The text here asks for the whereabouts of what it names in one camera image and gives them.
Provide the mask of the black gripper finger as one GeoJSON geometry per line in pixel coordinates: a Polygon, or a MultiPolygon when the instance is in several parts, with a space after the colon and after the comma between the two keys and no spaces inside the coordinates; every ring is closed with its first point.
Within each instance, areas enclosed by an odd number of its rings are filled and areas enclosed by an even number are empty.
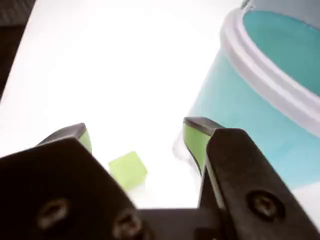
{"type": "Polygon", "coordinates": [[[133,203],[67,136],[0,160],[3,240],[145,240],[133,203]]]}
{"type": "Polygon", "coordinates": [[[317,240],[320,233],[250,136],[206,117],[185,117],[182,139],[213,208],[219,240],[317,240]]]}

